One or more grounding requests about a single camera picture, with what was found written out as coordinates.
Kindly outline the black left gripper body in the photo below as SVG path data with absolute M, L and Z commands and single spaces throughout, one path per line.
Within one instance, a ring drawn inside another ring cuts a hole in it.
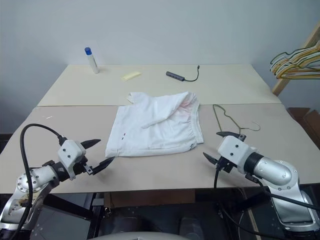
M 86 156 L 79 156 L 73 162 L 73 166 L 71 167 L 75 176 L 80 175 L 82 173 L 87 173 L 88 175 L 93 175 L 94 171 L 91 166 L 87 164 L 88 159 Z

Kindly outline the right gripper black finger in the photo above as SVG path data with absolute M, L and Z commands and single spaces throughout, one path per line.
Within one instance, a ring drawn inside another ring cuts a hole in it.
M 235 137 L 236 139 L 239 139 L 240 141 L 244 141 L 247 137 L 244 134 L 235 133 L 235 132 L 231 132 L 231 131 L 219 131 L 216 134 L 220 137 L 223 137 L 223 138 L 228 137 L 228 136 L 232 136 L 232 137 Z
M 219 163 L 219 161 L 212 157 L 211 155 L 207 154 L 206 152 L 203 152 L 204 157 L 213 165 L 217 165 Z

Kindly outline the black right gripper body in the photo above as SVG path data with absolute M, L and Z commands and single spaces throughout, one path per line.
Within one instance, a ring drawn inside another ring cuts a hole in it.
M 230 173 L 233 168 L 237 168 L 237 165 L 233 162 L 229 161 L 225 157 L 221 156 L 216 164 L 216 169 L 218 171 L 225 171 L 226 173 Z

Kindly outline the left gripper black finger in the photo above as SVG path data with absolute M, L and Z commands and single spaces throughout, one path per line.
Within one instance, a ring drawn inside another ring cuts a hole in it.
M 85 140 L 80 143 L 80 148 L 83 150 L 87 150 L 94 145 L 98 144 L 101 140 L 100 139 L 90 139 L 90 140 Z
M 105 159 L 104 161 L 100 162 L 98 166 L 94 167 L 92 169 L 92 174 L 95 175 L 99 172 L 101 172 L 102 170 L 104 170 L 105 168 L 107 168 L 111 163 L 112 161 L 115 159 L 115 157 L 109 157 L 107 159 Z

